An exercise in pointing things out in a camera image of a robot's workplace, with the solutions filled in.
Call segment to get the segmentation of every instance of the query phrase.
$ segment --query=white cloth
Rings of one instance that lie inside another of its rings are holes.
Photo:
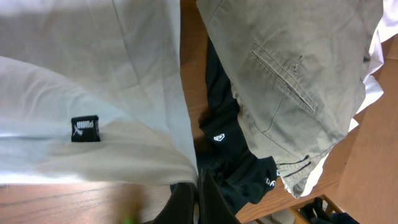
[[[369,64],[367,75],[364,79],[366,96],[357,113],[361,112],[370,104],[376,102],[384,93],[379,83],[371,74],[381,68],[384,64],[381,43],[398,34],[398,0],[383,0],[383,8],[383,17],[376,27],[369,49],[371,61]],[[359,124],[357,121],[351,119],[349,131],[351,131],[358,125]],[[310,173],[307,183],[305,184],[302,197],[309,195],[313,187],[318,183],[318,180],[323,172],[323,164],[325,163],[328,156],[329,154],[326,155],[316,166],[316,168]]]
[[[179,0],[0,0],[0,184],[196,182],[179,46]]]

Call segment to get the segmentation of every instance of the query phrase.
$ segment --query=wooden surface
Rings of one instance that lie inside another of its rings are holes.
[[[207,33],[194,0],[181,0],[181,77],[192,133],[197,150],[207,150],[199,129],[200,120],[206,115],[207,99],[205,68]],[[365,112],[356,117],[361,123]],[[272,212],[289,208],[309,198],[334,192],[343,173],[351,148],[359,129],[332,150],[324,165],[320,181],[310,196],[294,199],[280,179],[257,205],[247,204],[237,217],[242,223],[255,220]],[[3,223],[117,223],[123,207],[130,207],[130,200],[143,199],[143,219],[154,218],[165,205],[170,191],[165,187],[114,185],[92,183],[81,185],[7,186],[0,189],[0,224]]]
[[[383,96],[361,123],[333,200],[360,223],[397,223],[398,37],[379,77]]]

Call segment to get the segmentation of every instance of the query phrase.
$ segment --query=trousers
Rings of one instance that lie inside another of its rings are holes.
[[[364,100],[382,1],[198,0],[250,151],[292,195],[348,133]]]

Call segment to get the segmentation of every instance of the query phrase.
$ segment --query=khaki pants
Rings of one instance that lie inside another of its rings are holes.
[[[272,156],[294,197],[364,100],[382,1],[198,0],[241,106],[251,152]]]

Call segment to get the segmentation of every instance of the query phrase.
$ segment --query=black label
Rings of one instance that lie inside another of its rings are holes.
[[[72,118],[71,122],[72,142],[101,141],[97,115]]]

